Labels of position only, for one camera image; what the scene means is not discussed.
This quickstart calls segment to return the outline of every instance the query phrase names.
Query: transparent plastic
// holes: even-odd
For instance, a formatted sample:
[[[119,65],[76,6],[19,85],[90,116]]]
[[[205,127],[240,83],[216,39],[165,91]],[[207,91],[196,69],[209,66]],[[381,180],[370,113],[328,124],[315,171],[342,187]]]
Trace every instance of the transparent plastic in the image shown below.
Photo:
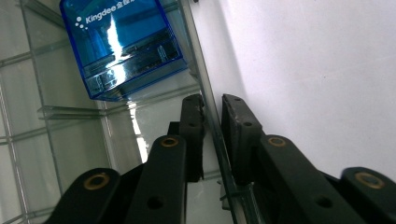
[[[187,68],[158,0],[63,0],[60,8],[92,99],[118,101]]]

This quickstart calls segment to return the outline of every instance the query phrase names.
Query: mounting hole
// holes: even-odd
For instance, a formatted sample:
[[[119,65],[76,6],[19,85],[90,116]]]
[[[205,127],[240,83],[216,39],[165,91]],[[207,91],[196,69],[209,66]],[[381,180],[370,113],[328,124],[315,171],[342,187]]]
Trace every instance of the mounting hole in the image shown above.
[[[160,209],[163,207],[163,197],[154,196],[148,199],[148,208],[151,210]]]
[[[324,207],[324,208],[331,208],[332,207],[332,200],[330,200],[329,198],[327,198],[326,196],[323,196],[323,195],[319,195],[315,199],[315,203],[317,205],[319,205],[320,207]]]
[[[365,172],[359,172],[355,174],[355,178],[361,182],[363,185],[372,189],[382,189],[385,186],[384,181],[375,175],[371,175]]]
[[[285,140],[279,138],[279,137],[272,137],[268,139],[268,142],[273,145],[274,147],[283,147],[286,145]]]
[[[174,147],[177,146],[177,144],[178,144],[178,140],[173,137],[168,137],[161,141],[161,145],[163,147]]]
[[[88,190],[101,189],[110,181],[110,177],[106,173],[90,176],[84,181],[84,188]]]

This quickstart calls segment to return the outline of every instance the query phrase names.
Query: glass shelf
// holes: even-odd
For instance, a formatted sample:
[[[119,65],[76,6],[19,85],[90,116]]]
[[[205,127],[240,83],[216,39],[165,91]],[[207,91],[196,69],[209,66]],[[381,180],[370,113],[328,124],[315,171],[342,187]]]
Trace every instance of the glass shelf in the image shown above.
[[[200,92],[207,98],[204,89],[210,86],[202,88],[181,2],[162,4],[190,69],[116,103],[89,99],[58,1],[6,2],[0,9],[7,13],[0,18],[9,24],[0,22],[0,28],[10,33],[2,40],[18,47],[0,45],[6,53],[0,55],[0,223],[42,223],[80,174],[96,167],[124,174],[145,162],[169,122],[180,120],[182,99]],[[206,112],[211,100],[205,100]],[[221,209],[224,176],[210,122],[205,125],[205,179],[188,184],[187,223],[233,221],[232,213]]]

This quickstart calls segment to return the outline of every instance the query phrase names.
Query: white wall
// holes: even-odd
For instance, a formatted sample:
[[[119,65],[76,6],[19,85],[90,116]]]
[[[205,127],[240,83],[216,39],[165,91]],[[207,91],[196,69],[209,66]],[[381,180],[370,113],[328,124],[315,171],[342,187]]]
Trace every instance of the white wall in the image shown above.
[[[320,170],[365,166],[396,181],[395,11],[384,0],[200,0],[218,111],[223,93],[239,95]]]

